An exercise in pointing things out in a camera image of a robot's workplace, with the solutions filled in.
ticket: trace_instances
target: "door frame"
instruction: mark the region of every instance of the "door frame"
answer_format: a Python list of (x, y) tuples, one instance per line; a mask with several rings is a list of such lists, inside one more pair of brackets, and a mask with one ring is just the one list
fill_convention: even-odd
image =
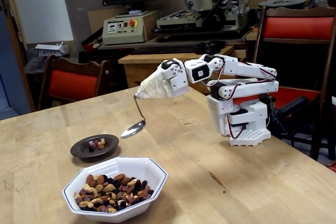
[(30, 88), (28, 85), (28, 80), (24, 68), (24, 59), (25, 59), (25, 52), (23, 50), (21, 42), (19, 40), (18, 33), (16, 32), (15, 25), (14, 25), (14, 17), (12, 16), (12, 9), (9, 4), (8, 0), (0, 0), (1, 9), (0, 15), (4, 15), (6, 26), (9, 31), (10, 41), (12, 42), (12, 48), (14, 51), (14, 55), (16, 57), (17, 65), (19, 68), (20, 76), (24, 85), (25, 93), (27, 96), (27, 100), (29, 103), (29, 107), (32, 112), (36, 111), (35, 105), (33, 102), (33, 97), (30, 92)]

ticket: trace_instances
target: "mixed nuts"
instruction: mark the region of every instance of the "mixed nuts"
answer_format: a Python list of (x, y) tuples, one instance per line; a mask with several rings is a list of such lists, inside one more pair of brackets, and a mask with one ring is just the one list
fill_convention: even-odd
[(84, 211), (117, 212), (149, 199), (153, 190), (147, 181), (119, 174), (114, 178), (91, 174), (82, 190), (74, 193), (76, 203)]
[(89, 152), (101, 151), (105, 148), (105, 140), (102, 139), (100, 141), (95, 140), (94, 142), (89, 144)]

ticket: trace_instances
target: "control box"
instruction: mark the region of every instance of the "control box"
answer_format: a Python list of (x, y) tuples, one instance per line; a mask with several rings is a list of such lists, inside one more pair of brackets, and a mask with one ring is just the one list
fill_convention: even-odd
[(152, 13), (142, 16), (110, 18), (104, 21), (103, 44), (142, 43), (154, 38), (152, 28), (155, 18)]

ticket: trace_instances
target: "white bowl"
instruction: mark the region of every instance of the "white bowl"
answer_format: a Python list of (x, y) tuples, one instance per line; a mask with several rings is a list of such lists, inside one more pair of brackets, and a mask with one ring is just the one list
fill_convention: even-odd
[[(74, 199), (74, 192), (79, 192), (85, 184), (86, 178), (91, 175), (106, 175), (109, 178), (124, 173), (141, 181), (147, 180), (152, 197), (134, 206), (115, 213), (82, 211)], [(116, 157), (103, 163), (93, 165), (81, 170), (72, 181), (63, 189), (62, 194), (74, 214), (84, 215), (90, 220), (120, 223), (145, 212), (151, 202), (155, 201), (168, 178), (168, 173), (151, 158)]]

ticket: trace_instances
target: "red emergency stop button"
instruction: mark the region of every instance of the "red emergency stop button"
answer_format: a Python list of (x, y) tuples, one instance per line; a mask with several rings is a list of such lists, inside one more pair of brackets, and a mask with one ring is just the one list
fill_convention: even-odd
[(132, 28), (136, 27), (137, 24), (138, 24), (138, 22), (136, 20), (134, 20), (134, 19), (130, 21), (130, 27), (132, 27)]

